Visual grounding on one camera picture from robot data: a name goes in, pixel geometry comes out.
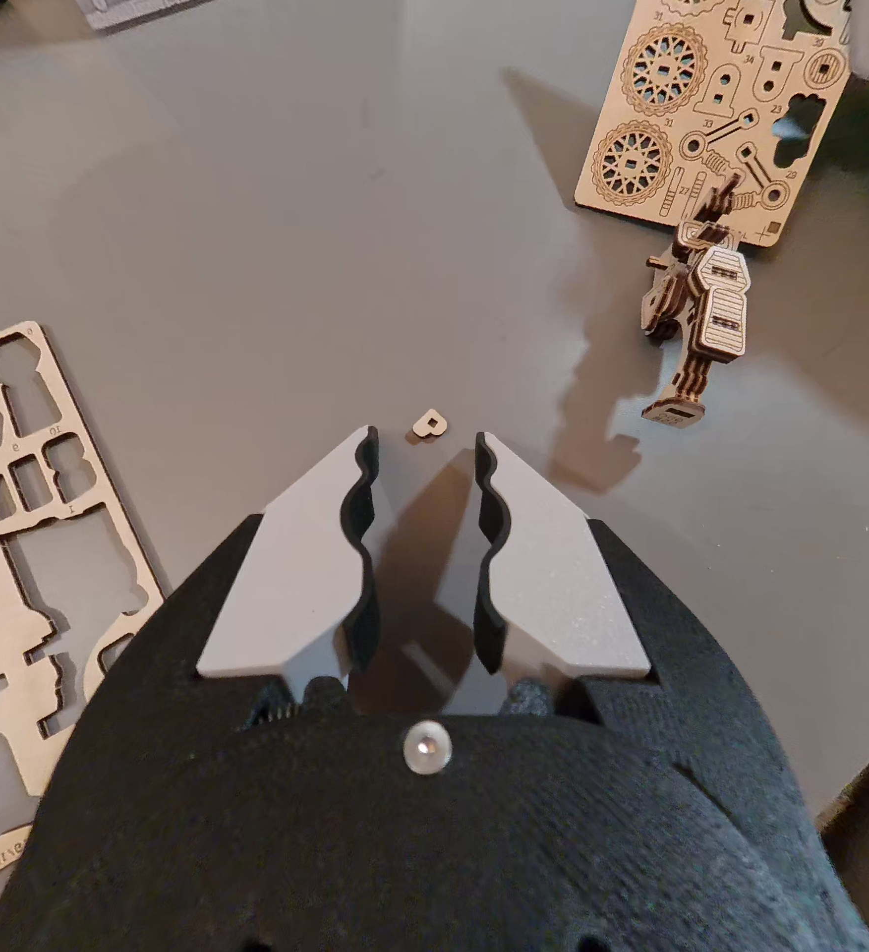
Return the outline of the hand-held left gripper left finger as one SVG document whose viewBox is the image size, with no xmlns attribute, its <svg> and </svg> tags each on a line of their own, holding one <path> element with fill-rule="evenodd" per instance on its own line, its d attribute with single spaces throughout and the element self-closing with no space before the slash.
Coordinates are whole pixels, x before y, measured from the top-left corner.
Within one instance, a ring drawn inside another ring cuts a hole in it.
<svg viewBox="0 0 869 952">
<path fill-rule="evenodd" d="M 196 671 L 274 676 L 301 701 L 309 683 L 348 688 L 380 641 L 364 537 L 374 522 L 379 438 L 359 427 L 265 508 Z"/>
</svg>

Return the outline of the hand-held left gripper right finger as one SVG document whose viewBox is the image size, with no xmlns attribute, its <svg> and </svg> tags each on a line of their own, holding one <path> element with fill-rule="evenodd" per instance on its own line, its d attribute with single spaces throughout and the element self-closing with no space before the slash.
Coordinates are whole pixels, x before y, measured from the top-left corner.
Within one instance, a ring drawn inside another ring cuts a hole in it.
<svg viewBox="0 0 869 952">
<path fill-rule="evenodd" d="M 554 696 L 588 676 L 644 679 L 650 661 L 583 509 L 492 433 L 476 435 L 474 463 L 488 541 L 473 619 L 483 667 Z"/>
</svg>

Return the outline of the wooden puzzle sheet with wheels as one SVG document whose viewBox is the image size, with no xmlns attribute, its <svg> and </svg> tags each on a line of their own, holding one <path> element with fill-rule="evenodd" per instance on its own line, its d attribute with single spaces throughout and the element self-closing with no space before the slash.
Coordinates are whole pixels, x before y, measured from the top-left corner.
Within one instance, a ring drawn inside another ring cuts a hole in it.
<svg viewBox="0 0 869 952">
<path fill-rule="evenodd" d="M 725 223 L 774 246 L 851 75 L 846 1 L 640 1 L 574 192 L 675 227 L 738 177 Z"/>
</svg>

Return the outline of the grey desk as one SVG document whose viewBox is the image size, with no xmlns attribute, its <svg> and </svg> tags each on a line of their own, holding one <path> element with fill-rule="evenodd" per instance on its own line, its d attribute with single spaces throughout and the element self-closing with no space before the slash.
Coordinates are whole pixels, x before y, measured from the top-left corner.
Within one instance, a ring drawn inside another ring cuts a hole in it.
<svg viewBox="0 0 869 952">
<path fill-rule="evenodd" d="M 869 107 L 840 106 L 706 417 L 641 419 L 649 226 L 573 206 L 630 2 L 0 8 L 0 329 L 46 327 L 165 584 L 381 437 L 365 710 L 459 710 L 489 430 L 756 693 L 809 807 L 869 763 Z M 413 445 L 434 408 L 449 422 Z"/>
</svg>

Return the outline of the wooden puzzle sheet with cut-outs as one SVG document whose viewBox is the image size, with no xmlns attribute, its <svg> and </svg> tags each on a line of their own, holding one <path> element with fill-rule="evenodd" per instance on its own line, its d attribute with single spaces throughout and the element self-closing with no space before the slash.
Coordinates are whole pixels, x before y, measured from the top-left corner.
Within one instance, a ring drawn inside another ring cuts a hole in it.
<svg viewBox="0 0 869 952">
<path fill-rule="evenodd" d="M 76 721 L 162 602 L 48 336 L 0 331 L 0 877 Z"/>
</svg>

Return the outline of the partly built wooden model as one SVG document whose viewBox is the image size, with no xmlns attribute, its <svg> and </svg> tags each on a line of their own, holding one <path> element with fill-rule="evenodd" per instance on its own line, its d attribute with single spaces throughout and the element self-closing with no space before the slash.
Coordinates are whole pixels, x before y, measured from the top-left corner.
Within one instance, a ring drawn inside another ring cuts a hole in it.
<svg viewBox="0 0 869 952">
<path fill-rule="evenodd" d="M 712 188 L 693 217 L 678 223 L 666 252 L 647 260 L 655 274 L 642 298 L 642 333 L 657 345 L 680 334 L 681 350 L 670 382 L 642 410 L 645 420 L 677 429 L 701 421 L 712 365 L 746 352 L 748 265 L 738 233 L 720 223 L 740 180 L 734 173 Z"/>
</svg>

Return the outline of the grey flat box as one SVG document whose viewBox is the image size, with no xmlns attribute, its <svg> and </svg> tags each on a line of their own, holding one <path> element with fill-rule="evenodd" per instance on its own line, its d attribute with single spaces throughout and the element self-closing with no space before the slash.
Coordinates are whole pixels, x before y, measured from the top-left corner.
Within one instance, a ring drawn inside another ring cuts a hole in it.
<svg viewBox="0 0 869 952">
<path fill-rule="evenodd" d="M 98 33 L 115 33 L 153 22 L 208 1 L 77 1 L 88 25 Z"/>
</svg>

